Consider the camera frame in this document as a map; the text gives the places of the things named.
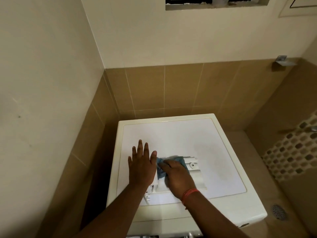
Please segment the metal wall bracket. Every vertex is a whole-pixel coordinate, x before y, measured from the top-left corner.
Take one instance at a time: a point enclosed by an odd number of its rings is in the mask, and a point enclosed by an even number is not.
[[[287,56],[286,55],[280,55],[275,59],[275,62],[278,63],[279,65],[286,67],[286,66],[296,66],[297,63],[294,63],[292,61],[286,60]]]

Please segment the blue cloth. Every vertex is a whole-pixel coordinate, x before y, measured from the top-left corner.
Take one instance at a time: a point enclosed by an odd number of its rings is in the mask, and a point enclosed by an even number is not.
[[[162,158],[157,158],[156,159],[156,167],[157,167],[157,172],[158,172],[158,180],[160,178],[163,178],[166,176],[166,172],[164,172],[160,166],[158,166],[159,163],[162,163],[164,160],[166,159],[162,159]],[[185,161],[184,161],[184,157],[183,156],[179,156],[179,157],[175,157],[175,158],[171,158],[169,160],[175,160],[180,162],[181,165],[183,165],[185,167],[185,169],[187,170],[187,172],[189,173],[188,168],[186,167]]]

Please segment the hand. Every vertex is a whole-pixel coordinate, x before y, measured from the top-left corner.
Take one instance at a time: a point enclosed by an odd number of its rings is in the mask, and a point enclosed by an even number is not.
[[[186,191],[196,188],[193,178],[180,162],[164,160],[164,163],[159,163],[158,165],[167,173],[165,178],[167,186],[176,198],[182,199]]]
[[[132,147],[132,159],[128,158],[129,163],[129,184],[147,188],[152,184],[156,172],[156,155],[153,151],[149,157],[149,145],[145,143],[144,152],[142,140],[139,140],[138,151]]]

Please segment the bathroom floor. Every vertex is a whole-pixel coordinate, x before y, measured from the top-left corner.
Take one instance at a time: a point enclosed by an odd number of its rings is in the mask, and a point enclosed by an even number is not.
[[[248,136],[243,131],[225,133],[267,211],[267,217],[263,221],[246,226],[242,230],[251,238],[309,237],[290,202],[269,174]],[[284,208],[287,220],[281,221],[273,216],[271,208],[274,204]]]

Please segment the floor drain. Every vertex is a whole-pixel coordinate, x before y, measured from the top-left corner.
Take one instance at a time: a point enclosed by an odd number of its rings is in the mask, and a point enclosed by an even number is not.
[[[279,220],[286,220],[286,212],[280,205],[273,205],[272,207],[273,216]]]

